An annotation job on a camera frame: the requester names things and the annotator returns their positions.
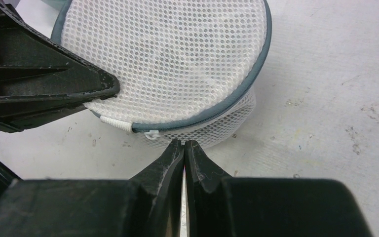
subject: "mesh laundry bag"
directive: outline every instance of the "mesh laundry bag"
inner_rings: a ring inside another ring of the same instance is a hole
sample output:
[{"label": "mesh laundry bag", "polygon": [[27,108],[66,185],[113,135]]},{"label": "mesh laundry bag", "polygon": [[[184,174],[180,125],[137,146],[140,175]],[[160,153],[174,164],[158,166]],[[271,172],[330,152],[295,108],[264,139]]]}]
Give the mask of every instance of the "mesh laundry bag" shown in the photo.
[{"label": "mesh laundry bag", "polygon": [[68,0],[52,39],[117,76],[115,98],[85,104],[101,121],[210,147],[255,107],[271,17],[264,0]]}]

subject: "mesh bag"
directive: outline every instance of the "mesh bag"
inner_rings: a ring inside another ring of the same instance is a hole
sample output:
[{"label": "mesh bag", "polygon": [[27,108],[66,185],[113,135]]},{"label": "mesh bag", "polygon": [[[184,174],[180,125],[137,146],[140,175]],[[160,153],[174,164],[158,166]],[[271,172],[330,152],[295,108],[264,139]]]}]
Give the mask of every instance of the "mesh bag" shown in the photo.
[{"label": "mesh bag", "polygon": [[52,39],[117,76],[115,98],[85,104],[103,122],[209,147],[255,107],[270,14],[263,0],[69,0]]}]

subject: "gray trim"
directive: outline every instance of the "gray trim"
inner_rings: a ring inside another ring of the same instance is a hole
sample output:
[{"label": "gray trim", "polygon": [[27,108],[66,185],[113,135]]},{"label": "gray trim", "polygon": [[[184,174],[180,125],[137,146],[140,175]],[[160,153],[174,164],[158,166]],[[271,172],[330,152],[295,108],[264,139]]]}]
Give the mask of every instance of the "gray trim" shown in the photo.
[{"label": "gray trim", "polygon": [[62,45],[62,31],[65,24],[66,14],[68,13],[69,7],[71,6],[72,0],[67,0],[59,12],[56,18],[56,23],[54,23],[53,31],[51,32],[50,39],[58,45]]},{"label": "gray trim", "polygon": [[[61,35],[63,30],[63,25],[65,23],[66,14],[69,10],[69,7],[72,3],[72,0],[68,0],[60,11],[59,16],[57,17],[56,24],[53,28],[53,33],[51,34],[51,39],[61,44]],[[268,3],[264,0],[265,3],[265,12],[266,12],[266,39],[261,53],[259,54],[255,64],[252,67],[252,70],[249,72],[248,76],[243,80],[240,86],[232,92],[224,101],[216,104],[215,106],[206,109],[200,114],[193,116],[188,119],[173,121],[168,123],[156,123],[156,124],[144,124],[144,123],[133,123],[133,130],[136,131],[149,131],[149,130],[177,130],[184,127],[195,126],[224,114],[228,111],[233,105],[235,105],[242,97],[248,92],[251,88],[253,82],[255,81],[258,73],[260,72],[262,66],[264,65],[266,56],[268,55],[269,46],[271,43],[271,32],[272,32],[272,20],[271,12],[269,10]]]}]

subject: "white table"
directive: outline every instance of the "white table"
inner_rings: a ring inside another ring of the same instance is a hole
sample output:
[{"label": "white table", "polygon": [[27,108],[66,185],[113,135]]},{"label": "white table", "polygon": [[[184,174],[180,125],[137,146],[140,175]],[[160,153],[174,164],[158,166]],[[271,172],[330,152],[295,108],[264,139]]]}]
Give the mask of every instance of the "white table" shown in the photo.
[{"label": "white table", "polygon": [[[269,0],[271,49],[257,108],[207,155],[230,174],[332,178],[355,194],[379,236],[379,1]],[[49,36],[57,11],[21,0]],[[161,151],[83,111],[0,134],[0,160],[24,179],[130,178]]]}]

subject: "white mesh fabric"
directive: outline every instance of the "white mesh fabric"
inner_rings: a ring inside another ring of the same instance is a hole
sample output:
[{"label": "white mesh fabric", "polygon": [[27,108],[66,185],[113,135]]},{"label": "white mesh fabric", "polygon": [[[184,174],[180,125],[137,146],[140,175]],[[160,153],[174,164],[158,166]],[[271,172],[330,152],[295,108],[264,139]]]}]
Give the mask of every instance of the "white mesh fabric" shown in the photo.
[{"label": "white mesh fabric", "polygon": [[202,148],[208,148],[233,135],[255,106],[255,93],[253,89],[250,89],[229,111],[215,120],[197,126],[198,128],[160,133],[161,138],[157,138],[156,140],[149,140],[142,133],[138,133],[136,136],[154,148],[164,149],[172,139],[179,139],[182,142],[196,140]]},{"label": "white mesh fabric", "polygon": [[85,104],[108,118],[165,123],[226,99],[266,37],[262,0],[73,0],[62,46],[117,76],[116,98]]}]

